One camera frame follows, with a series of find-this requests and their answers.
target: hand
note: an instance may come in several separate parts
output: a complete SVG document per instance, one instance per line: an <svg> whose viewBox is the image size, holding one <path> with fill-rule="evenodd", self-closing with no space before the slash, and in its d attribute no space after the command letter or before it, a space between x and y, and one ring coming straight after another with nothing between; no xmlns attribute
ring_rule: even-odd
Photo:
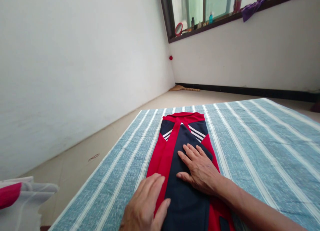
<svg viewBox="0 0 320 231"><path fill-rule="evenodd" d="M170 199L165 199L153 218L162 184L165 177L158 173L141 181L137 191L126 206L119 231L160 231Z"/></svg>
<svg viewBox="0 0 320 231"><path fill-rule="evenodd" d="M205 194L218 196L218 188L221 186L224 177L218 172L202 148L198 145L196 145L196 148L190 144L184 144L183 149L187 156L178 151L179 157L187 165L191 175L180 172L177 173L177 177Z"/></svg>

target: window frame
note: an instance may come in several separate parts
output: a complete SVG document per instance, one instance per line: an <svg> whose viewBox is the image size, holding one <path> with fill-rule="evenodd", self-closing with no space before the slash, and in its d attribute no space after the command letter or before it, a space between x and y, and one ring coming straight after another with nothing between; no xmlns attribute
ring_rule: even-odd
<svg viewBox="0 0 320 231"><path fill-rule="evenodd" d="M265 10L265 9L268 9L273 6L279 5L281 3L287 2L287 1L289 1L289 0L266 0L258 9L258 12ZM164 22L165 22L165 26L166 26L169 44L172 42L185 39L187 37L196 35L198 33L210 30L210 29L215 28L217 26L224 25L224 24L229 23L231 21L238 20L238 19L242 18L241 12L238 12L235 14L227 13L225 15L222 15L219 18L216 18L215 22L213 22L212 24L208 24L204 27L193 30L193 31L188 32L186 34L176 36L175 35L175 22L174 22L172 0L161 0L161 5L162 5L162 11L163 11L163 15L164 15ZM205 15L206 15L205 12L206 12L206 0L203 0L203 22L205 22Z"/></svg>

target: mirror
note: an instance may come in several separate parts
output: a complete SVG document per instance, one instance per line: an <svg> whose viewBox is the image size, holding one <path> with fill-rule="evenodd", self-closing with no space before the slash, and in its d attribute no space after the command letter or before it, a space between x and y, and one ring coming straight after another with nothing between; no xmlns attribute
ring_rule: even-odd
<svg viewBox="0 0 320 231"><path fill-rule="evenodd" d="M183 25L182 23L180 22L177 27L176 27L176 30L175 30L175 33L176 33L176 36L180 36L181 33L182 33L182 28L183 28Z"/></svg>

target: red collar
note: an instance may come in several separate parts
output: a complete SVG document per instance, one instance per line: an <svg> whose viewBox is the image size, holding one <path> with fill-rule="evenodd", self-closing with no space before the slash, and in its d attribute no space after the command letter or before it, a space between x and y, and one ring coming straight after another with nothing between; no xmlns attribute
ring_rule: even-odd
<svg viewBox="0 0 320 231"><path fill-rule="evenodd" d="M189 112L175 113L173 115L163 116L162 119L169 120L171 122L176 122L176 118L179 118L178 120L184 120L188 124L205 120L204 115L200 114L198 112L196 112L196 113L189 113Z"/></svg>

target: black baseboard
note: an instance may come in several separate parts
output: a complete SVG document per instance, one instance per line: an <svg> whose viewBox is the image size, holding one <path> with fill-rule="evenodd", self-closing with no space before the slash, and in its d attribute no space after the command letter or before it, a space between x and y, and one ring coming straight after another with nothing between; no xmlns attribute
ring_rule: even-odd
<svg viewBox="0 0 320 231"><path fill-rule="evenodd" d="M197 84L185 84L176 83L186 88L194 88L208 91L218 91L240 95L261 96L269 98L279 98L296 101L316 102L319 94L312 94L303 91L287 91L287 90L269 90L269 89L257 89L257 88L245 88L245 87L232 87L232 86L214 86L214 85L197 85Z"/></svg>

